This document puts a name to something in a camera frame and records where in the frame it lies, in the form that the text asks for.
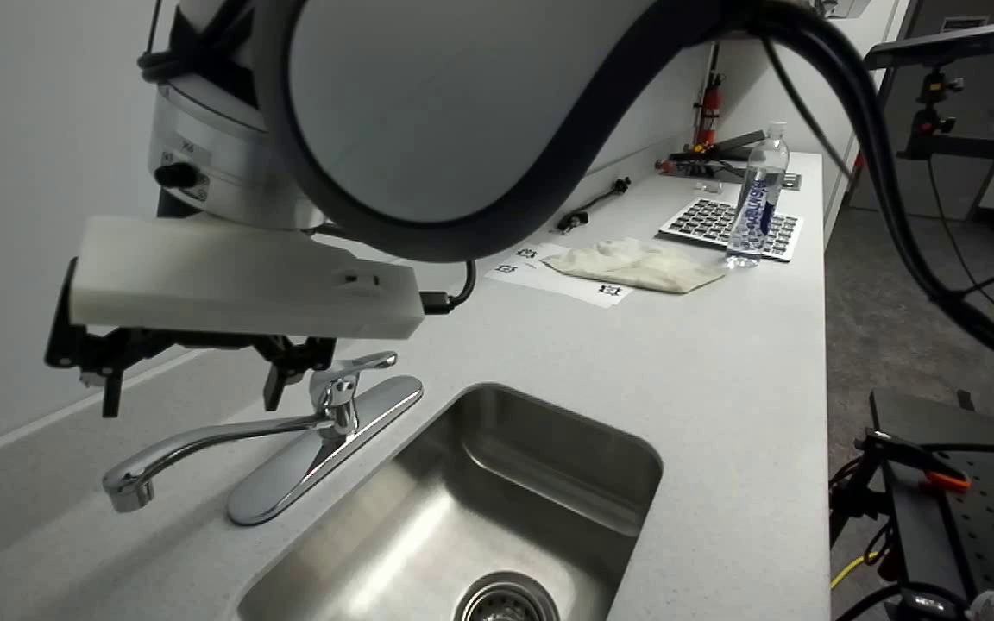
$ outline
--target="white countertop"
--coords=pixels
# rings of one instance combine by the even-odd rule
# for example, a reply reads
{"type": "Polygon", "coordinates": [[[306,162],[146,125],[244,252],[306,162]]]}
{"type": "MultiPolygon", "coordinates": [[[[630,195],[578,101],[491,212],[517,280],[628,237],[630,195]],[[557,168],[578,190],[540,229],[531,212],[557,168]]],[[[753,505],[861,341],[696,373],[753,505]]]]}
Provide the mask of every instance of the white countertop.
{"type": "MultiPolygon", "coordinates": [[[[198,457],[162,472],[137,515],[114,519],[94,495],[4,548],[0,617],[234,617],[290,541],[473,383],[534,394],[661,457],[613,621],[829,617],[821,162],[792,155],[792,168],[804,186],[780,199],[804,217],[790,267],[730,274],[689,298],[630,294],[616,308],[479,280],[467,308],[393,346],[393,378],[422,378],[424,401],[278,520],[253,532],[225,520],[225,489],[270,441],[198,457]]],[[[650,237],[701,195],[688,181],[634,182],[559,241],[650,237]]],[[[372,348],[386,346],[347,341],[340,357],[372,348]]]]}

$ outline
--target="stainless steel sink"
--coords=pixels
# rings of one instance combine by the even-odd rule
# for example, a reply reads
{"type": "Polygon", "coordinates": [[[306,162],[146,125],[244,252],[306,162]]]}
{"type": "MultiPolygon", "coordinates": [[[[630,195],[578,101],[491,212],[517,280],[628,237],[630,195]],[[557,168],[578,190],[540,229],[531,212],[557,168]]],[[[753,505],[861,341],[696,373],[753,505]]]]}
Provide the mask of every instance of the stainless steel sink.
{"type": "Polygon", "coordinates": [[[661,459],[508,386],[461,394],[239,603],[244,621],[593,621],[661,459]]]}

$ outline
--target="sink basin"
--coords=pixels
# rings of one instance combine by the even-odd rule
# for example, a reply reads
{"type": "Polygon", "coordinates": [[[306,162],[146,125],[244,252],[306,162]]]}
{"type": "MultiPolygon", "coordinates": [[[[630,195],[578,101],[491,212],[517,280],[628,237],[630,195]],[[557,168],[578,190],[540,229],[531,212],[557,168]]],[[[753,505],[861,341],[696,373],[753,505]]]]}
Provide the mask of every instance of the sink basin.
{"type": "Polygon", "coordinates": [[[593,621],[661,459],[508,386],[473,386],[333,505],[239,603],[244,621],[593,621]]]}

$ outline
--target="faucet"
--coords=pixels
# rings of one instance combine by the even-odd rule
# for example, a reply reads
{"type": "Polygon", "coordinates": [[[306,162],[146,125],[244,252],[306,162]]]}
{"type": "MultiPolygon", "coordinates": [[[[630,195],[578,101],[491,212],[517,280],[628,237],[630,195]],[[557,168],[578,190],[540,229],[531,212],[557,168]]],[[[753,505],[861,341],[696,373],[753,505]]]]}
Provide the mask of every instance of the faucet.
{"type": "Polygon", "coordinates": [[[183,462],[194,451],[295,431],[295,441],[290,441],[244,482],[239,482],[239,489],[229,502],[231,526],[253,527],[274,520],[424,398],[424,386],[414,378],[383,381],[356,398],[361,371],[389,371],[393,363],[395,363],[393,352],[381,352],[338,363],[338,371],[315,373],[309,378],[315,416],[306,417],[209,425],[148,447],[130,459],[118,462],[114,469],[106,469],[103,489],[110,495],[114,511],[126,515],[156,497],[150,481],[162,469],[183,462]]]}

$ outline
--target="sink drain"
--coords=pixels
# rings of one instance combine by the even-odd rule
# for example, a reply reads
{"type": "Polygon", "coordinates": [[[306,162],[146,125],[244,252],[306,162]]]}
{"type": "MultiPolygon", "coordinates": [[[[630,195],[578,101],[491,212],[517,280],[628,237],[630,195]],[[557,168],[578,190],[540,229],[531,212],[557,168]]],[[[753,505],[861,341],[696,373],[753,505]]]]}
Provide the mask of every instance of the sink drain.
{"type": "Polygon", "coordinates": [[[559,621],[559,610],[534,580],[491,574],[467,592],[455,621],[559,621]]]}

